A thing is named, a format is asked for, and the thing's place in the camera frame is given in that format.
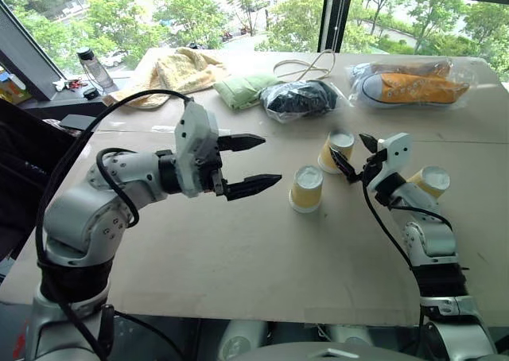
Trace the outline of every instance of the black chair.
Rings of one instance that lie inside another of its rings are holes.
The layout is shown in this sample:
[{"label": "black chair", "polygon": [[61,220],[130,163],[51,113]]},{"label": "black chair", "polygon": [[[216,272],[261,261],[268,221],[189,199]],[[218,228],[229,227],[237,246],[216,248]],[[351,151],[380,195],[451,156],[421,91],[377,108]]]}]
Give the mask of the black chair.
[{"label": "black chair", "polygon": [[49,175],[75,140],[0,99],[0,260],[18,256]]}]

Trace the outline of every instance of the paper cup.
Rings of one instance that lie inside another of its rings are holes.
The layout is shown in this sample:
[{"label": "paper cup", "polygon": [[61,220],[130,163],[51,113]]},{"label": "paper cup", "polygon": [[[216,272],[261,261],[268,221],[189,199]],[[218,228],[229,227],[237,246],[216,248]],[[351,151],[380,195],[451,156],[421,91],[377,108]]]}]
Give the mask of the paper cup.
[{"label": "paper cup", "polygon": [[327,141],[321,148],[320,155],[318,156],[318,165],[324,172],[331,174],[340,174],[341,171],[337,168],[331,156],[330,148],[342,153],[347,160],[350,160],[352,155],[353,143],[355,142],[354,135],[342,130],[334,130],[328,134]]},{"label": "paper cup", "polygon": [[451,185],[451,178],[443,168],[426,166],[409,178],[408,182],[414,182],[419,188],[438,198]]},{"label": "paper cup", "polygon": [[289,204],[297,212],[314,212],[320,206],[321,185],[324,176],[316,166],[307,165],[298,170],[289,191]]}]

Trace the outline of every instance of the wire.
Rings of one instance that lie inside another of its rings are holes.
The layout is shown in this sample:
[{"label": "wire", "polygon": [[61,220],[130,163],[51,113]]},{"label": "wire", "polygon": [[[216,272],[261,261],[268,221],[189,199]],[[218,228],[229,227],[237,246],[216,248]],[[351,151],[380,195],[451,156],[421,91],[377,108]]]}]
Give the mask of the wire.
[{"label": "wire", "polygon": [[[330,68],[315,67],[315,63],[326,53],[331,53],[332,54],[332,65],[331,65],[331,67]],[[286,65],[286,64],[300,64],[300,65],[306,66],[307,68],[306,69],[301,69],[299,71],[287,72],[287,73],[284,73],[282,75],[276,75],[276,69],[281,67],[282,65]],[[315,78],[315,80],[321,80],[321,79],[325,79],[326,77],[328,77],[331,74],[331,72],[334,69],[335,65],[336,65],[336,53],[334,52],[333,49],[325,49],[324,51],[322,51],[320,53],[320,55],[317,56],[317,58],[311,64],[308,63],[307,61],[303,61],[303,60],[299,60],[299,59],[282,60],[279,63],[276,63],[276,65],[272,69],[272,72],[278,78],[279,77],[286,77],[286,76],[296,75],[298,73],[301,73],[301,75],[298,76],[294,80],[294,81],[299,81],[299,80],[302,80],[304,78],[304,76],[308,72],[311,72],[311,71],[320,71],[320,72],[323,72],[324,74],[321,75],[321,76],[318,76],[317,78]]]},{"label": "wire", "polygon": [[438,215],[435,212],[429,212],[428,210],[425,210],[424,208],[415,208],[413,206],[392,206],[392,205],[389,205],[389,209],[406,210],[409,212],[420,212],[422,214],[426,214],[426,215],[429,215],[429,216],[432,216],[434,218],[441,220],[442,223],[447,225],[451,230],[453,229],[453,225],[451,225],[451,223],[446,218],[444,218],[442,215]]},{"label": "wire", "polygon": [[101,359],[101,361],[106,361],[107,358],[104,355],[104,350],[99,345],[97,339],[90,333],[88,328],[81,322],[80,318],[76,315],[76,313],[67,305],[67,302],[64,301],[62,296],[60,295],[58,288],[56,287],[56,283],[52,279],[52,275],[50,274],[49,267],[51,266],[51,262],[48,262],[46,258],[46,253],[44,249],[44,236],[43,236],[43,226],[44,226],[44,217],[45,211],[48,207],[49,201],[52,199],[53,194],[58,189],[60,182],[63,180],[66,170],[72,161],[76,160],[78,154],[83,150],[85,145],[88,142],[88,139],[92,136],[92,131],[94,128],[111,112],[120,108],[122,105],[129,103],[132,100],[138,99],[147,95],[173,95],[179,97],[187,103],[191,100],[188,96],[182,95],[179,92],[170,91],[167,89],[151,89],[147,91],[137,92],[131,96],[126,97],[118,101],[117,103],[111,105],[106,110],[101,112],[83,131],[83,133],[74,141],[74,143],[69,147],[65,155],[60,159],[60,161],[56,164],[55,169],[52,171],[51,176],[49,177],[48,183],[46,185],[46,189],[41,196],[41,201],[39,203],[39,208],[37,209],[36,215],[36,227],[35,227],[35,243],[37,250],[37,259],[39,267],[45,269],[46,274],[48,276],[48,287],[50,293],[56,299],[56,303],[60,306],[65,316],[71,321],[76,329],[81,333],[84,339],[90,344],[92,350],[97,354],[97,356]]},{"label": "wire", "polygon": [[419,311],[419,326],[417,332],[417,341],[415,342],[415,351],[414,355],[417,355],[419,348],[421,347],[421,338],[422,338],[422,327],[424,326],[424,309],[420,307]]},{"label": "wire", "polygon": [[392,234],[389,232],[389,230],[387,230],[387,227],[385,227],[385,224],[383,224],[382,219],[380,218],[378,212],[376,212],[375,208],[373,207],[373,204],[371,203],[371,200],[369,199],[369,195],[367,194],[367,177],[366,177],[366,172],[365,171],[363,173],[363,194],[364,194],[364,199],[366,200],[367,207],[371,211],[371,214],[373,214],[373,216],[375,217],[376,222],[382,228],[383,233],[387,236],[387,238],[389,238],[389,240],[396,247],[396,250],[398,250],[398,252],[401,254],[401,256],[403,256],[403,259],[405,259],[405,262],[406,262],[406,264],[408,264],[408,267],[410,269],[412,269],[412,262],[408,258],[408,255],[406,255],[405,251],[401,248],[401,246],[399,246],[399,243],[396,242],[396,239],[394,239],[394,236],[392,236]]},{"label": "wire", "polygon": [[88,330],[87,326],[83,324],[83,321],[81,321],[81,319],[72,310],[71,306],[68,303],[64,302],[64,298],[58,291],[58,288],[56,287],[55,282],[53,280],[53,276],[51,274],[47,275],[46,283],[49,288],[49,292],[55,298],[56,303],[58,304],[62,312],[64,312],[65,316],[69,319],[69,321],[71,321],[71,323],[76,327],[76,329],[88,342],[93,352],[99,357],[101,361],[107,361],[108,357],[103,347],[101,347],[97,339]]},{"label": "wire", "polygon": [[124,203],[127,205],[127,207],[130,209],[130,213],[133,215],[133,221],[129,222],[129,225],[127,227],[133,227],[138,224],[140,220],[140,215],[138,213],[138,209],[134,205],[134,202],[127,196],[127,194],[118,186],[113,178],[111,178],[111,175],[106,169],[106,166],[103,162],[103,157],[105,154],[108,153],[119,153],[119,152],[127,152],[127,153],[134,153],[132,150],[122,149],[122,148],[108,148],[103,149],[97,153],[97,156],[95,156],[95,164],[97,165],[97,169],[101,173],[101,176],[103,176],[104,180],[108,183],[110,188],[113,189],[117,193],[117,195],[120,197],[121,200],[124,201]]},{"label": "wire", "polygon": [[178,357],[179,357],[179,359],[181,359],[181,361],[185,361],[184,353],[179,349],[179,347],[175,344],[175,342],[172,339],[170,339],[167,335],[165,335],[159,329],[157,329],[154,326],[146,323],[145,321],[139,320],[138,318],[131,316],[127,313],[115,311],[115,315],[120,316],[126,320],[132,321],[133,323],[138,324],[138,325],[142,326],[143,328],[147,328],[149,331],[155,333],[161,339],[163,339],[175,351],[175,353],[178,354]]}]

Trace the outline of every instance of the orange shoe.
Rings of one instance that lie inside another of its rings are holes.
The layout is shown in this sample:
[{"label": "orange shoe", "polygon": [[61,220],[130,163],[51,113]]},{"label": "orange shoe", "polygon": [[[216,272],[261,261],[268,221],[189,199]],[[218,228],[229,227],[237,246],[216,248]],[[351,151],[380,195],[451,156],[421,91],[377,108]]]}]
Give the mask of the orange shoe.
[{"label": "orange shoe", "polygon": [[468,83],[454,83],[440,76],[416,76],[403,73],[381,73],[360,82],[360,93],[374,107],[395,104],[456,102],[469,88]]},{"label": "orange shoe", "polygon": [[445,79],[449,76],[451,67],[452,63],[447,58],[422,63],[416,61],[408,64],[362,63],[350,71],[350,80],[354,82],[381,73],[406,73],[417,76],[438,76]]}]

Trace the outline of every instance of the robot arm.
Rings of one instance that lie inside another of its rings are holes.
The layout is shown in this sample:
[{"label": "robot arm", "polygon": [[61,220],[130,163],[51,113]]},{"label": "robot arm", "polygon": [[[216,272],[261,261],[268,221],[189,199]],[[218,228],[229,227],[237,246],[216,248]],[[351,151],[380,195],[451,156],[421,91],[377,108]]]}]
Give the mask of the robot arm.
[{"label": "robot arm", "polygon": [[[215,192],[235,200],[257,194],[281,179],[280,175],[262,174],[228,184],[221,171],[220,152],[250,149],[265,140],[251,134],[220,137],[214,115],[197,103],[186,103],[175,135],[176,153],[133,153],[118,148],[100,152],[85,179],[56,198],[47,210],[49,264],[40,265],[42,281],[33,300],[26,360],[98,359],[61,311],[49,278],[103,348],[111,348],[113,308],[104,305],[108,277],[122,235],[136,222],[139,209],[179,192],[188,197]],[[115,188],[120,188],[123,197]]]},{"label": "robot arm", "polygon": [[421,308],[429,319],[424,334],[430,356],[459,361],[495,354],[476,303],[468,295],[449,221],[441,217],[433,196],[398,173],[410,159],[410,136],[360,137],[373,153],[361,175],[355,174],[340,153],[332,151],[332,157],[351,182],[362,180],[367,190],[376,193],[377,201],[391,210],[401,230]]}]

